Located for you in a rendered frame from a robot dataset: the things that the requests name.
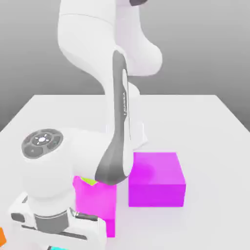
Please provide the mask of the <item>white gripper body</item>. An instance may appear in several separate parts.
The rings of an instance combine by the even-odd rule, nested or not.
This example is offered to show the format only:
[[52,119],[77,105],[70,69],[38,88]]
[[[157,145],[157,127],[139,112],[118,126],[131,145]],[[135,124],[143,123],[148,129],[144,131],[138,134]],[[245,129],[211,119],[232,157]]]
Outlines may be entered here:
[[49,234],[38,231],[34,226],[18,225],[19,237],[27,243],[35,243],[43,250],[49,246],[66,250],[105,250],[105,222],[69,219],[69,227],[63,232]]

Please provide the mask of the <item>small yellow-green cube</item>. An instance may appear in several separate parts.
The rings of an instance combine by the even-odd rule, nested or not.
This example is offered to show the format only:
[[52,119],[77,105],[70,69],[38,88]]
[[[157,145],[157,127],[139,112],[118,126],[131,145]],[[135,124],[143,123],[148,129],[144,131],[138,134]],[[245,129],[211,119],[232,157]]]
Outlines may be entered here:
[[84,178],[84,177],[81,177],[81,180],[85,183],[87,183],[88,185],[90,186],[94,186],[98,183],[98,181],[95,181],[95,180],[92,180],[92,179],[89,179],[89,178]]

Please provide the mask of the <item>small orange cube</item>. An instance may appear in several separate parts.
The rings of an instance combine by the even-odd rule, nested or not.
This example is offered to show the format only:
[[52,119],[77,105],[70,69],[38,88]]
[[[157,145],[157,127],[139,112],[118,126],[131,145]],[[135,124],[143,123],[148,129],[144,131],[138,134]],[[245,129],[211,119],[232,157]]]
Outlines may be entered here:
[[3,247],[6,244],[6,237],[3,231],[3,228],[0,227],[0,248]]

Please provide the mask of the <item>large pink box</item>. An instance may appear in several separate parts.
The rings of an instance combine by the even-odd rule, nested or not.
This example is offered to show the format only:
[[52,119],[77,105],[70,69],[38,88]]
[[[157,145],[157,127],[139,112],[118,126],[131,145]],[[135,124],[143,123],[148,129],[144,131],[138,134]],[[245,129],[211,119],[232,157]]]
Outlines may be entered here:
[[76,192],[76,211],[96,215],[106,222],[108,238],[115,237],[117,187],[103,183],[90,185],[79,176],[73,180]]

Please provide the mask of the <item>large magenta box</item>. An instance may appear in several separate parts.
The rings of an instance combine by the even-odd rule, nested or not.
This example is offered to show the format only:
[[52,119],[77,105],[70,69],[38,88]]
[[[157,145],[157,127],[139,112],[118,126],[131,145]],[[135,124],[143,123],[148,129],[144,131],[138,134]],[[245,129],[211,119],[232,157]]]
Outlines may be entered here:
[[128,178],[130,207],[182,207],[186,181],[175,152],[135,152]]

